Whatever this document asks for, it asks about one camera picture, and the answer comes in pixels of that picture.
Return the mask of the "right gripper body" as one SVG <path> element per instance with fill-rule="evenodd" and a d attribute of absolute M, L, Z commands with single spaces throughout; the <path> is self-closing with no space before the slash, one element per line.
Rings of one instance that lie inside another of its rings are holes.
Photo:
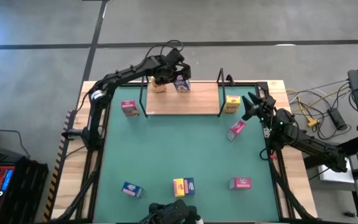
<path fill-rule="evenodd" d="M 255 114 L 261 120 L 269 120 L 273 117 L 273 111 L 275 107 L 276 100 L 268 96 L 266 99 L 266 105 L 256 105 L 257 108 L 255 109 Z"/>

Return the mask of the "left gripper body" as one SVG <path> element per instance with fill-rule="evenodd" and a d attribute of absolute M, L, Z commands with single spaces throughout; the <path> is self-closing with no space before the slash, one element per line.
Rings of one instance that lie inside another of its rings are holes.
<path fill-rule="evenodd" d="M 176 79 L 178 75 L 182 75 L 184 63 L 178 65 L 164 65 L 157 69 L 153 75 L 156 83 L 168 83 L 169 77 L 175 75 Z"/>

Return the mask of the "blue Frosted Flakes cereal box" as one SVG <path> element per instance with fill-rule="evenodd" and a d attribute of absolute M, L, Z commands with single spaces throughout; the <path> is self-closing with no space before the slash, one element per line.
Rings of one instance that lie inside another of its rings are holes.
<path fill-rule="evenodd" d="M 187 177 L 183 179 L 185 187 L 185 196 L 195 195 L 195 182 L 193 177 Z"/>
<path fill-rule="evenodd" d="M 185 80 L 181 75 L 177 76 L 177 79 L 173 82 L 173 85 L 177 92 L 188 92 L 191 90 L 190 81 Z"/>
<path fill-rule="evenodd" d="M 140 187 L 136 184 L 129 183 L 129 182 L 124 182 L 124 185 L 122 186 L 121 191 L 128 195 L 131 195 L 133 197 L 137 197 L 137 198 L 142 198 L 142 196 L 145 192 L 145 190 L 142 187 Z"/>

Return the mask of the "yellow Corn Pops cereal box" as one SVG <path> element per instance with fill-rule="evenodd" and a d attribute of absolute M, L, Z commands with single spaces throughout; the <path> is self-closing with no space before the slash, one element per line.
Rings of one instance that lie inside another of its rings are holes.
<path fill-rule="evenodd" d="M 236 113 L 241 105 L 241 97 L 236 95 L 226 95 L 224 113 Z"/>
<path fill-rule="evenodd" d="M 166 86 L 164 84 L 156 84 L 155 82 L 155 78 L 151 77 L 151 85 L 152 85 L 152 90 L 155 93 L 162 93 L 166 91 Z"/>
<path fill-rule="evenodd" d="M 184 179 L 174 179 L 173 180 L 173 191 L 174 191 L 174 197 L 184 197 L 185 196 Z"/>

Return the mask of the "magenta Raisin Bran cereal box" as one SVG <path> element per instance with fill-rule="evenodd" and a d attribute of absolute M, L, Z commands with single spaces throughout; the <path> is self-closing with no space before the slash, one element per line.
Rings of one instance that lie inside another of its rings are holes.
<path fill-rule="evenodd" d="M 252 179 L 250 177 L 235 177 L 229 181 L 230 190 L 245 190 L 252 188 Z"/>
<path fill-rule="evenodd" d="M 139 110 L 136 100 L 122 100 L 121 109 L 126 116 L 138 116 Z"/>
<path fill-rule="evenodd" d="M 237 121 L 227 132 L 226 138 L 229 141 L 235 140 L 238 135 L 242 132 L 242 130 L 245 128 L 246 124 L 242 120 Z"/>

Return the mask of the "wooden shelf board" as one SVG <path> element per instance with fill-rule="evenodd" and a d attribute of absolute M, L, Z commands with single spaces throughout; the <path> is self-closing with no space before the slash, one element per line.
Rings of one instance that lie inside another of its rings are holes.
<path fill-rule="evenodd" d="M 156 93 L 148 85 L 147 115 L 218 115 L 219 88 L 216 82 L 191 82 L 191 90 L 178 92 L 172 83 Z"/>

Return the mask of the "teal table mat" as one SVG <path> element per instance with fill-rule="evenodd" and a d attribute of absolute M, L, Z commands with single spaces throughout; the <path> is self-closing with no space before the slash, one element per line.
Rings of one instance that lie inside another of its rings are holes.
<path fill-rule="evenodd" d="M 112 100 L 104 148 L 96 223 L 138 222 L 151 203 L 175 200 L 173 180 L 193 177 L 195 195 L 185 197 L 206 222 L 277 221 L 275 192 L 258 118 L 251 118 L 233 141 L 236 114 L 127 117 L 122 100 L 135 99 L 135 87 L 118 88 Z M 250 177 L 252 188 L 230 190 L 235 177 Z M 142 187 L 142 198 L 121 191 L 124 182 Z"/>

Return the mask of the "black power brick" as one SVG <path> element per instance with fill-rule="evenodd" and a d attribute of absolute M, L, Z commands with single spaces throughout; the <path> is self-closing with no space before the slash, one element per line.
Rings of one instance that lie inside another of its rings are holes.
<path fill-rule="evenodd" d="M 339 110 L 337 108 L 328 109 L 327 113 L 329 117 L 331 118 L 331 121 L 334 124 L 334 127 L 338 131 L 343 131 L 347 129 L 347 124 L 345 123 L 343 117 L 341 116 Z"/>

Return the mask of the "white board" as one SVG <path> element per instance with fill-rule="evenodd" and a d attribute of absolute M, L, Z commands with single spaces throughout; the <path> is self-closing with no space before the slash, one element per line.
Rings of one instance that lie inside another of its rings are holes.
<path fill-rule="evenodd" d="M 319 175 L 319 179 L 328 182 L 353 184 L 354 178 L 352 175 L 351 163 L 348 158 L 346 158 L 346 168 L 347 172 L 334 172 L 333 170 L 328 169 L 325 165 L 318 166 L 318 172 L 322 172 L 322 174 Z"/>

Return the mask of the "yellow black hazard tape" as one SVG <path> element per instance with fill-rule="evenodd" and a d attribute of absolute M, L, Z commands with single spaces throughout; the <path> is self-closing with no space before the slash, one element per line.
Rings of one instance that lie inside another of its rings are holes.
<path fill-rule="evenodd" d="M 45 210 L 42 217 L 42 221 L 44 223 L 51 220 L 52 217 L 53 207 L 57 198 L 58 186 L 63 173 L 63 166 L 65 163 L 65 157 L 67 155 L 68 145 L 69 140 L 61 135 L 60 142 L 58 145 L 57 157 L 52 172 L 52 179 L 50 182 L 50 187 L 48 188 L 48 196 L 45 204 Z"/>

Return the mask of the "red black equipment case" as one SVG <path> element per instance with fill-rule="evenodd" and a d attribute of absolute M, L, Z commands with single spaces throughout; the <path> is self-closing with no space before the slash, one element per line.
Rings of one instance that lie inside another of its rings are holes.
<path fill-rule="evenodd" d="M 0 224 L 34 221 L 47 176 L 48 165 L 0 152 Z"/>

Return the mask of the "black metal table frame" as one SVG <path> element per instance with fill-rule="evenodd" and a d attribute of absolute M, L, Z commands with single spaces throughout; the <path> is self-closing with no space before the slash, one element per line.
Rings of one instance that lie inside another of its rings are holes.
<path fill-rule="evenodd" d="M 213 80 L 194 80 L 192 82 L 216 82 Z M 290 109 L 287 99 L 285 84 L 281 80 L 238 80 L 235 87 L 253 87 L 261 97 L 272 96 L 276 99 L 276 106 L 286 110 Z M 146 106 L 148 85 L 144 86 L 142 102 Z M 126 84 L 126 87 L 135 87 L 135 99 L 139 104 L 140 81 L 132 81 Z M 225 83 L 226 95 L 234 88 L 228 82 Z M 90 175 L 93 164 L 101 161 L 104 156 L 104 145 L 98 150 L 90 151 L 82 147 L 82 139 L 71 138 L 69 140 L 67 155 L 63 166 L 63 173 L 57 191 L 57 198 L 53 207 L 51 220 L 58 218 L 68 207 L 68 204 L 74 200 L 77 191 Z M 300 151 L 293 147 L 286 146 L 277 153 L 275 161 L 276 170 L 286 176 L 289 189 L 292 191 L 297 200 L 304 206 L 305 210 L 312 216 L 316 217 L 316 205 L 311 193 L 311 187 L 307 181 L 306 167 Z"/>

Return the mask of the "black metal shelf frame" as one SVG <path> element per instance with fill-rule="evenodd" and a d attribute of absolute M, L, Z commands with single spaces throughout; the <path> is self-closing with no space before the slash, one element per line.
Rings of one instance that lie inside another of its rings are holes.
<path fill-rule="evenodd" d="M 218 92 L 221 94 L 221 98 L 219 99 L 220 109 L 217 117 L 219 118 L 223 113 L 224 105 L 226 104 L 226 91 L 225 91 L 225 79 L 224 79 L 224 70 L 223 68 L 219 69 L 218 77 L 216 80 L 218 85 Z"/>
<path fill-rule="evenodd" d="M 144 86 L 146 86 L 148 83 L 149 83 L 149 79 L 147 77 L 143 76 L 141 79 L 141 82 L 140 82 L 139 104 L 140 104 L 140 108 L 142 109 L 142 112 L 146 118 L 148 117 L 148 114 L 145 111 L 145 106 L 142 102 L 142 99 L 143 99 Z"/>

